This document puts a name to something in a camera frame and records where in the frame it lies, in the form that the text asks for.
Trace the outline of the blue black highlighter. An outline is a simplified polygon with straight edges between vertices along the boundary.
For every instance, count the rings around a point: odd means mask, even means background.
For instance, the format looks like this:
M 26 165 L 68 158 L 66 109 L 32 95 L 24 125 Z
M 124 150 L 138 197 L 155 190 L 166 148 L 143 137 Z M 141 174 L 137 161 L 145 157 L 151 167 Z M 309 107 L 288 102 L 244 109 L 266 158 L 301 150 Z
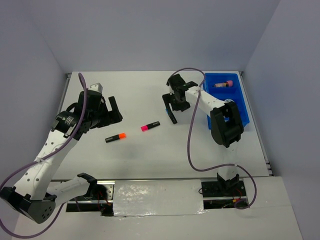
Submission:
M 169 118 L 170 118 L 171 122 L 172 122 L 174 125 L 175 125 L 175 124 L 177 124 L 177 123 L 178 123 L 178 121 L 176 120 L 176 118 L 175 118 L 175 116 L 174 116 L 174 114 L 173 114 L 172 110 L 171 110 L 170 108 L 166 108 L 165 110 L 166 110 L 167 115 L 169 116 Z

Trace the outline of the orange black highlighter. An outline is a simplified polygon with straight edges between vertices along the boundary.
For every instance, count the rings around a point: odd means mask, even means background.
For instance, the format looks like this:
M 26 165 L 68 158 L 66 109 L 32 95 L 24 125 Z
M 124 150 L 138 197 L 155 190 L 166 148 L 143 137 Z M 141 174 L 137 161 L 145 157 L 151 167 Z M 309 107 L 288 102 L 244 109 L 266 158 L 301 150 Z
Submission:
M 106 143 L 111 143 L 111 142 L 118 141 L 118 140 L 125 139 L 125 138 L 126 138 L 126 134 L 123 132 L 123 133 L 119 133 L 117 135 L 113 135 L 113 136 L 107 137 L 105 139 L 105 142 Z

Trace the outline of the pink tube of pins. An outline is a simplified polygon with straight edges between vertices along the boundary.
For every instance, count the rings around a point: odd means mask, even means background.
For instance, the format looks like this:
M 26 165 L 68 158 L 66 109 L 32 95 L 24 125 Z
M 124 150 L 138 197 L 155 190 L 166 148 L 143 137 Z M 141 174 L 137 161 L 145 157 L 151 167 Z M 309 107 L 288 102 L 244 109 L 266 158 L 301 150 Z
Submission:
M 233 86 L 232 80 L 227 80 L 225 82 L 215 83 L 213 85 L 214 88 L 231 88 Z

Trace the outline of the pink black highlighter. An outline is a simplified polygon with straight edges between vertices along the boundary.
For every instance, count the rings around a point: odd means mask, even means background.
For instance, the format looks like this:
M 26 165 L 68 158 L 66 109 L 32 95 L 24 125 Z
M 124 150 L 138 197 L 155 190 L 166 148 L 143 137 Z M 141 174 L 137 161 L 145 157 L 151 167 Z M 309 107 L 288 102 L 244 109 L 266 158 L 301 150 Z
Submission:
M 146 124 L 144 126 L 141 126 L 140 129 L 142 132 L 146 132 L 146 131 L 153 129 L 155 127 L 158 127 L 160 125 L 161 125 L 160 122 L 156 121 L 156 122 L 152 122 L 152 123 Z

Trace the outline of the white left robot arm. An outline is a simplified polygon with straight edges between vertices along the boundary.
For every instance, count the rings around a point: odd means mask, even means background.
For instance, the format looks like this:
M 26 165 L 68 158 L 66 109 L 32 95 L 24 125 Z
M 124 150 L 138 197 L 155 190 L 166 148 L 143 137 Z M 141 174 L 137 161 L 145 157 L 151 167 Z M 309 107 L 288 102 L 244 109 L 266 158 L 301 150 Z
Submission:
M 91 200 L 106 188 L 87 173 L 50 186 L 61 163 L 82 135 L 122 121 L 114 96 L 109 97 L 111 110 L 101 92 L 82 91 L 78 101 L 60 112 L 51 127 L 43 148 L 25 174 L 12 187 L 5 186 L 0 197 L 13 209 L 38 224 L 44 223 L 54 209 L 78 196 Z

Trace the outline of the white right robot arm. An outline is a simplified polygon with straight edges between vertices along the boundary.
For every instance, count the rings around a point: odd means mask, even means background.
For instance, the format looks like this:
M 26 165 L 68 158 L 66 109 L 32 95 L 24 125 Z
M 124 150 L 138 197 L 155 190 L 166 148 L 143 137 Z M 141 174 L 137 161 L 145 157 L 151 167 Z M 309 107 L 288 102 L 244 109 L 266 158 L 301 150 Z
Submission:
M 167 114 L 173 124 L 177 120 L 174 111 L 185 111 L 194 104 L 189 132 L 187 137 L 187 158 L 189 165 L 197 172 L 207 172 L 217 169 L 217 190 L 223 196 L 230 195 L 240 180 L 236 164 L 238 142 L 244 132 L 238 106 L 233 101 L 220 100 L 193 82 L 185 82 L 180 74 L 173 74 L 167 80 L 169 93 L 162 96 Z M 211 136 L 221 147 L 221 164 L 209 168 L 196 168 L 191 160 L 191 134 L 197 109 L 201 109 L 210 117 Z

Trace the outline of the blue round tub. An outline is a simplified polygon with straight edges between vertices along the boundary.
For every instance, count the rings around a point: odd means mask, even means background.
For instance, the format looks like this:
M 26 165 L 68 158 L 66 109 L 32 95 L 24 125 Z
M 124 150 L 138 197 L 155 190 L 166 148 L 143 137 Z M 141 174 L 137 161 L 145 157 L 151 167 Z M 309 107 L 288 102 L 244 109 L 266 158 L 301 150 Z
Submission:
M 228 98 L 228 99 L 225 99 L 224 102 L 225 102 L 225 103 L 234 103 L 235 101 Z

